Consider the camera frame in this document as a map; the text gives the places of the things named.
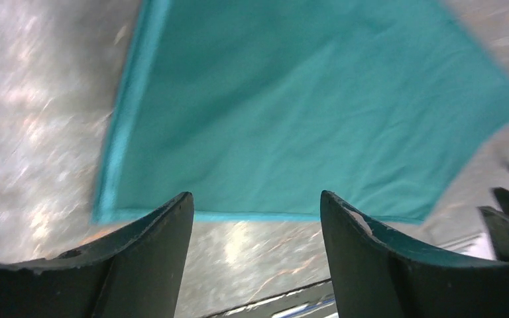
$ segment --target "glossy surface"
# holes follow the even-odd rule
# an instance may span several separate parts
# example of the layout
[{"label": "glossy surface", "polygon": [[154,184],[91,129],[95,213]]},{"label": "glossy surface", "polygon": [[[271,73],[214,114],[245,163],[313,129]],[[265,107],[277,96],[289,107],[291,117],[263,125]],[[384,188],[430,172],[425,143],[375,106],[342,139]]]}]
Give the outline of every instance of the glossy surface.
[{"label": "glossy surface", "polygon": [[[0,0],[0,262],[53,256],[89,226],[93,179],[138,7],[135,0]],[[509,69],[509,1],[452,7]],[[479,151],[423,226],[447,245],[482,231],[475,207],[509,187],[509,129]],[[196,223],[177,317],[328,277],[318,223]]]}]

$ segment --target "patterned surface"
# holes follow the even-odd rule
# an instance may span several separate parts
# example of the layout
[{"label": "patterned surface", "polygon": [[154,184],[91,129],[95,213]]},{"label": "patterned surface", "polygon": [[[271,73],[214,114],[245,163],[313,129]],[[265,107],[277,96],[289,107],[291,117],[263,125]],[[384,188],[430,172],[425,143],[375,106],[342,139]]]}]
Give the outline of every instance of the patterned surface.
[{"label": "patterned surface", "polygon": [[[509,0],[452,0],[509,69]],[[88,225],[93,179],[137,0],[0,0],[0,262],[50,256]],[[421,227],[433,244],[482,231],[477,205],[509,187],[509,128]],[[197,317],[328,277],[317,223],[196,223],[177,317]]]}]

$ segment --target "teal towel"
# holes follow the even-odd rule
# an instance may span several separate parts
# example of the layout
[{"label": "teal towel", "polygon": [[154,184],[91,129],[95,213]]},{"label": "teal towel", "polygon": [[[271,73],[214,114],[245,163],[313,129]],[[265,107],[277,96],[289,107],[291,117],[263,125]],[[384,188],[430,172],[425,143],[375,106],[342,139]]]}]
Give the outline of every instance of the teal towel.
[{"label": "teal towel", "polygon": [[98,223],[315,220],[328,189],[419,223],[509,123],[509,78],[434,0],[144,0]]}]

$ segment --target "wrinkled fabric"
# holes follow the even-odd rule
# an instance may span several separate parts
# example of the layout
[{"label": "wrinkled fabric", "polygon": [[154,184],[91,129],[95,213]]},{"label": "wrinkled fabric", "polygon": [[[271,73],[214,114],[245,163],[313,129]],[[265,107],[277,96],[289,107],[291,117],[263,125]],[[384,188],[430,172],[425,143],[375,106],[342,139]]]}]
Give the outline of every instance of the wrinkled fabric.
[{"label": "wrinkled fabric", "polygon": [[419,223],[509,123],[509,78],[434,0],[149,0],[94,217]]}]

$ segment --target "green cloth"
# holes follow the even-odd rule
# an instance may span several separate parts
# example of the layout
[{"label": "green cloth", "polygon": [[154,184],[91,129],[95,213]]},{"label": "green cloth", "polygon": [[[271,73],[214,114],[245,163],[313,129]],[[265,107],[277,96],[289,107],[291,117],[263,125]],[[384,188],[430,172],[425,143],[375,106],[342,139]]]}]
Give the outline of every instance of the green cloth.
[{"label": "green cloth", "polygon": [[509,123],[509,78],[434,0],[144,0],[94,217],[419,223]]}]

